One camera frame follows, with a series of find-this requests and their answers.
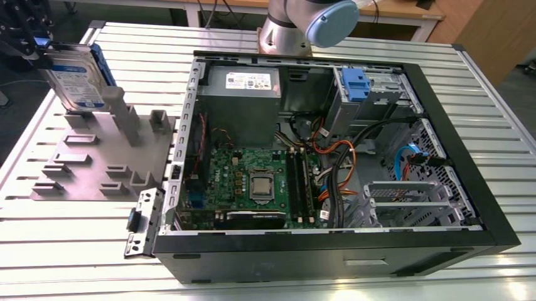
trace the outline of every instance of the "sticker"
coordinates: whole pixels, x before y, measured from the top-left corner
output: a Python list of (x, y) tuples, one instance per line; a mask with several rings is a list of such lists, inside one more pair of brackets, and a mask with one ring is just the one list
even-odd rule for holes
[(328, 219), (328, 211), (327, 210), (319, 211), (319, 219), (323, 219), (323, 220)]
[(441, 20), (441, 16), (431, 16), (429, 14), (423, 14), (422, 15), (422, 19), (434, 19), (434, 20)]
[(88, 82), (88, 73), (84, 67), (52, 66), (50, 70), (65, 97), (80, 107), (100, 108), (104, 106), (96, 87)]
[(227, 73), (227, 89), (271, 90), (270, 74), (267, 73)]
[(320, 133), (322, 136), (327, 137), (328, 131), (323, 127), (319, 128), (318, 132)]

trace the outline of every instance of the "cpu socket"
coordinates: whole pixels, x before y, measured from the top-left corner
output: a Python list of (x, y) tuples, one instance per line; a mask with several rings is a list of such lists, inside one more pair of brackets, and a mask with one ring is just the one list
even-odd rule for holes
[(249, 172), (249, 199), (266, 205), (274, 198), (274, 174)]

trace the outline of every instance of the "slotted metal table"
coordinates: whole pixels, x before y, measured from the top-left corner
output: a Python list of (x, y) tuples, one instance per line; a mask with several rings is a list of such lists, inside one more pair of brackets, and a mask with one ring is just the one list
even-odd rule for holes
[[(179, 116), (193, 50), (256, 51), (256, 33), (106, 23), (89, 28), (139, 114)], [(521, 245), (426, 277), (181, 285), (157, 260), (124, 260), (133, 204), (37, 202), (30, 187), (68, 127), (49, 92), (0, 169), (0, 296), (114, 300), (536, 299), (536, 144), (474, 62), (450, 45), (348, 38), (314, 56), (417, 63)]]

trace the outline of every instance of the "ram slot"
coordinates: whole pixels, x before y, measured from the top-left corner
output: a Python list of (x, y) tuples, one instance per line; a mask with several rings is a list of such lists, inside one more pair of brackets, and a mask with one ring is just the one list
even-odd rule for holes
[(306, 185), (304, 185), (304, 177), (307, 174), (303, 173), (303, 159), (302, 154), (294, 154), (294, 169), (295, 169), (295, 179), (296, 179), (296, 195), (298, 195), (298, 207), (300, 211), (300, 219), (298, 222), (303, 220), (306, 216), (308, 216), (308, 207), (307, 207), (307, 197), (306, 197)]
[(296, 221), (302, 216), (299, 210), (298, 200), (298, 187), (296, 187), (296, 172), (294, 167), (294, 152), (290, 150), (286, 152), (286, 187), (288, 190), (288, 203), (290, 203), (290, 217), (292, 221)]
[(311, 185), (310, 185), (310, 175), (308, 175), (308, 158), (307, 158), (307, 152), (302, 149), (302, 156), (303, 156), (303, 180), (304, 180), (304, 190), (306, 190), (306, 204), (307, 204), (307, 210), (304, 211), (304, 216), (308, 218), (308, 221), (312, 221), (314, 219), (314, 204), (312, 204), (312, 191), (311, 191)]

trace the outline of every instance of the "hard drive label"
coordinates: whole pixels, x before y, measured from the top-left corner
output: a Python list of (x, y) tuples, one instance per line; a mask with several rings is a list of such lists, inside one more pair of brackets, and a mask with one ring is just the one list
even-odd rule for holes
[(54, 65), (52, 74), (68, 99), (84, 108), (104, 106), (98, 90), (88, 82), (88, 72), (84, 67)]
[(271, 90), (270, 74), (229, 72), (225, 76), (225, 88)]

